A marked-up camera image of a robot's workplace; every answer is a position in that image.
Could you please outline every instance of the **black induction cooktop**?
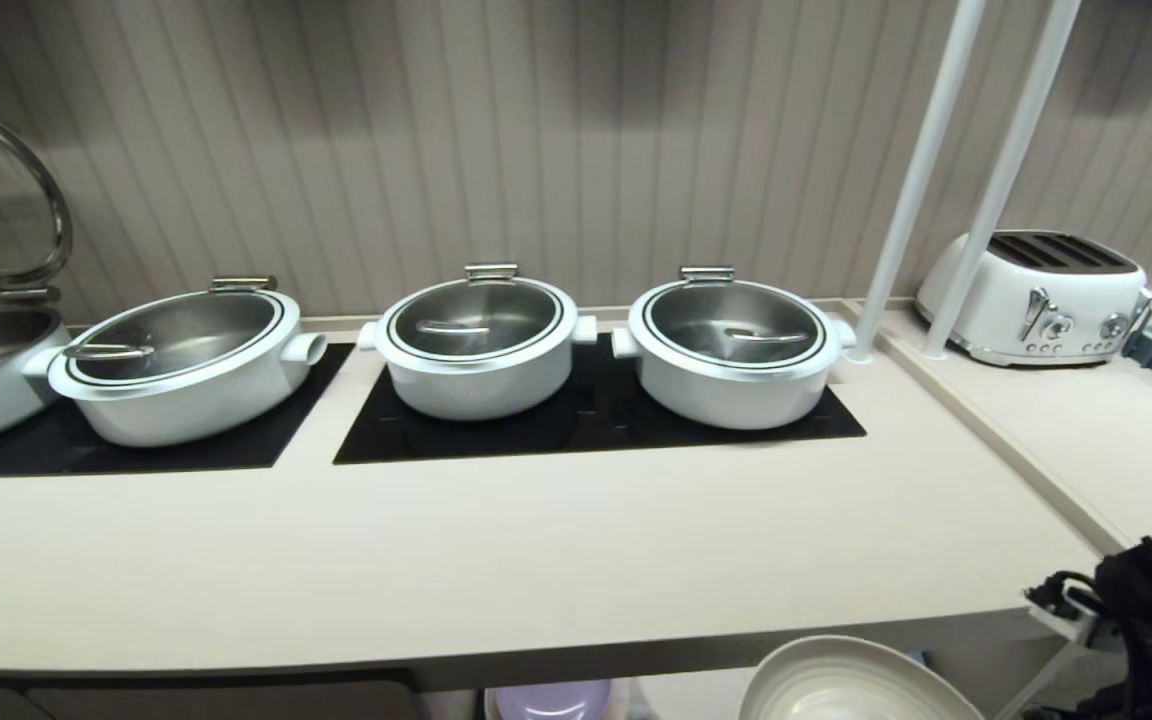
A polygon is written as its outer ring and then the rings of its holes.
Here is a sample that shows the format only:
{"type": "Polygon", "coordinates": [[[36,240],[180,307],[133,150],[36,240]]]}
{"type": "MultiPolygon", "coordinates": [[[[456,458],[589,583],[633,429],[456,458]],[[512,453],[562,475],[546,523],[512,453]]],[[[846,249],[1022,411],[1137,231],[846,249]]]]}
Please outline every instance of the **black induction cooktop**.
{"type": "Polygon", "coordinates": [[[104,441],[67,397],[0,433],[1,475],[176,473],[273,468],[301,422],[332,382],[351,344],[331,344],[290,397],[236,429],[169,447],[134,448],[104,441]]]}
{"type": "Polygon", "coordinates": [[[384,370],[340,446],[335,464],[808,441],[864,434],[865,429],[829,388],[811,414],[778,429],[714,429],[681,418],[639,386],[634,361],[614,359],[612,338],[604,333],[597,346],[573,347],[571,378],[553,397],[499,420],[454,423],[417,414],[399,400],[389,370],[384,370]]]}

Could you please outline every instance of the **white pole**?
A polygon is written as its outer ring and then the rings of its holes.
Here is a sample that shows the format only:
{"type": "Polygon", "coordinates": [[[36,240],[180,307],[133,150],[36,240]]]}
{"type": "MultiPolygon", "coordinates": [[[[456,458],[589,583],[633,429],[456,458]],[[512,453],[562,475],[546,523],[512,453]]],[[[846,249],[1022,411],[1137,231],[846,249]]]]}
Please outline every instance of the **white pole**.
{"type": "Polygon", "coordinates": [[[900,188],[887,237],[882,238],[882,255],[879,255],[874,279],[869,283],[861,321],[856,323],[856,346],[847,353],[847,357],[854,363],[869,362],[878,325],[882,323],[882,310],[887,306],[892,285],[896,282],[896,270],[900,270],[901,258],[905,255],[909,233],[914,230],[914,220],[918,218],[918,209],[923,205],[932,167],[937,165],[937,156],[941,152],[941,141],[945,141],[945,128],[954,113],[958,88],[963,85],[963,73],[968,69],[968,60],[972,58],[972,45],[985,3],[986,0],[958,0],[954,12],[950,37],[945,41],[945,53],[941,55],[941,69],[935,74],[932,99],[927,101],[923,128],[918,131],[918,141],[914,143],[914,158],[910,158],[909,169],[905,169],[905,183],[900,188]]]}
{"type": "Polygon", "coordinates": [[[927,341],[923,343],[925,355],[945,355],[945,341],[950,336],[954,323],[963,310],[968,286],[972,283],[980,256],[986,251],[990,237],[998,227],[998,218],[1002,215],[1007,196],[1011,195],[1011,183],[1016,182],[1020,164],[1025,159],[1025,150],[1034,136],[1043,105],[1047,101],[1056,68],[1060,68],[1061,55],[1064,54],[1066,41],[1069,41],[1069,33],[1074,29],[1074,20],[1078,17],[1078,5],[1079,0],[1052,0],[1047,24],[1038,40],[1038,53],[1033,65],[1030,65],[1029,77],[1021,91],[1015,114],[1011,114],[1011,127],[1007,128],[1007,137],[1002,141],[1002,149],[998,151],[998,164],[993,167],[990,183],[972,220],[963,253],[958,256],[958,264],[945,288],[945,300],[941,301],[940,309],[935,310],[932,329],[929,329],[927,341]]]}

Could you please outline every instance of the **vertical striped wall panel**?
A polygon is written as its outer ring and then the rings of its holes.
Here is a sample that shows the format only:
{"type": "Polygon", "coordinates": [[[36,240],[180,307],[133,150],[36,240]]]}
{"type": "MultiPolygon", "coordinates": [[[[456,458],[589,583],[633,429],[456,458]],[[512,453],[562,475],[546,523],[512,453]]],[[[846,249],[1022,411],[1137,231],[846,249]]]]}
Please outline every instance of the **vertical striped wall panel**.
{"type": "MultiPolygon", "coordinates": [[[[1046,9],[990,3],[897,291],[970,222],[1046,9]]],[[[953,12],[0,0],[0,118],[74,210],[74,323],[228,272],[279,275],[308,314],[374,313],[494,259],[584,305],[682,263],[856,296],[953,12]]],[[[1002,222],[1152,270],[1152,1],[1084,3],[1002,222]]]]}

